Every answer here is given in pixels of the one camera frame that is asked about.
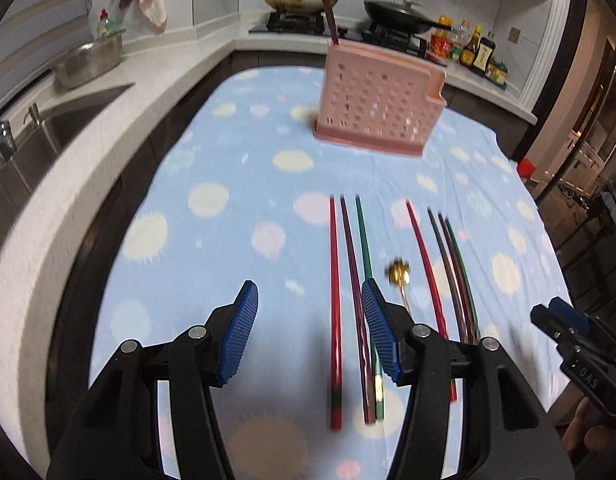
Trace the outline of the person's right hand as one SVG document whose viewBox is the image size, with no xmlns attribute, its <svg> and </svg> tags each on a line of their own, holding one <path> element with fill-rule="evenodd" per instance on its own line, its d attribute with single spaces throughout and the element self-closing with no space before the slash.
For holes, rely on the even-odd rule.
<svg viewBox="0 0 616 480">
<path fill-rule="evenodd" d="M 569 455 L 583 444 L 588 452 L 599 453 L 612 438 L 612 430 L 603 425 L 588 426 L 585 417 L 593 407 L 588 398 L 583 398 L 574 412 L 573 419 L 562 436 L 562 444 Z"/>
</svg>

